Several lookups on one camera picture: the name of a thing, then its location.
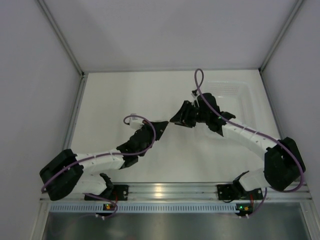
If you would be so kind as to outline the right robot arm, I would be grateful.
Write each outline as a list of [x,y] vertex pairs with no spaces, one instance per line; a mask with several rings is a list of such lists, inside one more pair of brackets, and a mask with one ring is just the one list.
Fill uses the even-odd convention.
[[170,122],[187,128],[205,124],[212,132],[239,143],[262,159],[262,168],[245,171],[233,181],[233,192],[240,199],[260,188],[287,192],[295,180],[304,181],[306,167],[292,138],[275,139],[249,128],[235,115],[221,111],[210,93],[185,100]]

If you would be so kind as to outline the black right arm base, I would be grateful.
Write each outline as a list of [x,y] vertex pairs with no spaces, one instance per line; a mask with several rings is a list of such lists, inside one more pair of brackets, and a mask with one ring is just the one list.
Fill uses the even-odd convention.
[[240,184],[240,178],[249,171],[243,172],[236,177],[232,183],[218,184],[217,196],[220,201],[231,203],[234,200],[247,200],[250,197],[251,191],[246,191]]

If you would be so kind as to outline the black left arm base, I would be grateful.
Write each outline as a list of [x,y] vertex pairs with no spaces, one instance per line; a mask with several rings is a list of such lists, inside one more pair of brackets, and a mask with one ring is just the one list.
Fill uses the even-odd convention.
[[111,201],[127,201],[129,195],[129,186],[126,184],[115,184],[113,189],[106,189],[99,195],[85,195],[85,201],[101,201],[101,198]]

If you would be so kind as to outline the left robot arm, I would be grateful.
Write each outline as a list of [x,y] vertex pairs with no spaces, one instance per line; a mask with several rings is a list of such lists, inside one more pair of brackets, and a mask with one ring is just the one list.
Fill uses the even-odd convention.
[[162,137],[168,124],[144,120],[128,141],[110,151],[89,154],[76,154],[71,149],[61,151],[39,173],[43,192],[51,201],[75,194],[83,194],[86,201],[112,200],[115,186],[107,171],[138,163]]

